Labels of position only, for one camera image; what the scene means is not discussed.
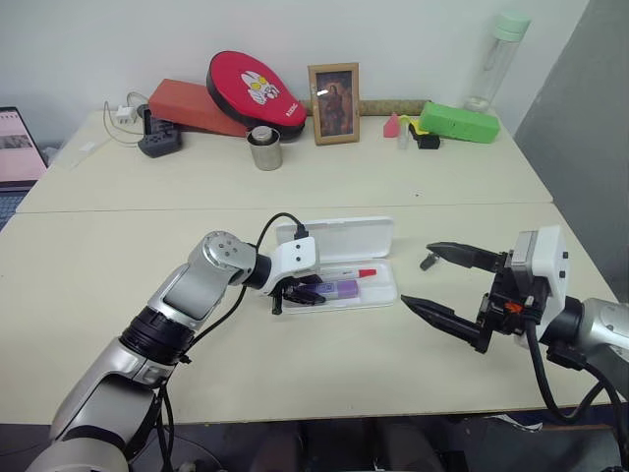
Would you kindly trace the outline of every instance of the picture frame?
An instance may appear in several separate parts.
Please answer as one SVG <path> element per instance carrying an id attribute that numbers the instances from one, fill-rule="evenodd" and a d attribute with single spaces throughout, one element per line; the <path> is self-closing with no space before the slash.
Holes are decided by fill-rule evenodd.
<path id="1" fill-rule="evenodd" d="M 314 141 L 318 145 L 360 139 L 358 62 L 308 66 Z"/>

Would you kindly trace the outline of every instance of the orange part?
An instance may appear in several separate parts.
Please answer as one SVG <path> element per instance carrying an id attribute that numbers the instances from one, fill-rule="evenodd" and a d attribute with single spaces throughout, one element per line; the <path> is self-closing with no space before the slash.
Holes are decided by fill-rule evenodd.
<path id="1" fill-rule="evenodd" d="M 164 79 L 148 99 L 148 107 L 156 118 L 180 125 L 229 136 L 244 137 L 247 133 L 245 125 L 216 106 L 205 86 Z"/>
<path id="2" fill-rule="evenodd" d="M 507 302 L 504 304 L 504 308 L 506 308 L 511 313 L 522 313 L 522 305 L 518 305 L 517 303 Z"/>

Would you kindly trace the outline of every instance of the clear plastic bottle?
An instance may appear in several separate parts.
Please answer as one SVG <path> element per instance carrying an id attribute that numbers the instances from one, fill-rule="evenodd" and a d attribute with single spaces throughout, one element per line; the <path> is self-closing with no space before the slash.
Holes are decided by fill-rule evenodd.
<path id="1" fill-rule="evenodd" d="M 515 11 L 502 12 L 498 16 L 492 32 L 491 48 L 463 108 L 482 113 L 487 111 L 530 23 L 529 17 Z"/>

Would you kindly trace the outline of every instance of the metal cup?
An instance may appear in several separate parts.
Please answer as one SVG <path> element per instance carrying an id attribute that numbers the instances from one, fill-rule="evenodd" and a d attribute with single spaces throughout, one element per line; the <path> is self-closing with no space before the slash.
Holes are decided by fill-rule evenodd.
<path id="1" fill-rule="evenodd" d="M 268 126 L 256 126 L 247 135 L 254 163 L 259 170 L 275 170 L 282 165 L 279 132 Z"/>

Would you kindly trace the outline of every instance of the robotic arm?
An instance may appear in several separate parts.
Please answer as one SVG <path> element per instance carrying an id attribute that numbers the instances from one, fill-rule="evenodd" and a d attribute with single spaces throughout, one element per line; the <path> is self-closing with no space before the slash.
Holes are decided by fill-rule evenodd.
<path id="1" fill-rule="evenodd" d="M 414 313 L 481 353 L 487 352 L 494 331 L 516 335 L 516 341 L 531 350 L 546 406 L 563 422 L 574 423 L 603 389 L 616 410 L 620 410 L 617 391 L 629 399 L 629 307 L 598 299 L 581 303 L 566 296 L 569 255 L 558 226 L 522 232 L 513 250 L 499 254 L 458 243 L 434 243 L 428 249 L 459 266 L 493 272 L 495 277 L 475 323 L 431 300 L 402 295 Z M 548 346 L 550 362 L 586 370 L 600 382 L 570 416 L 562 415 L 552 399 L 538 340 Z M 622 413 L 615 413 L 620 455 L 627 468 L 626 425 Z"/>
<path id="2" fill-rule="evenodd" d="M 161 411 L 164 385 L 228 285 L 266 295 L 290 277 L 316 272 L 315 239 L 280 245 L 270 257 L 225 231 L 208 233 L 120 337 L 113 339 L 61 404 L 51 446 L 30 466 L 43 471 L 126 471 Z"/>

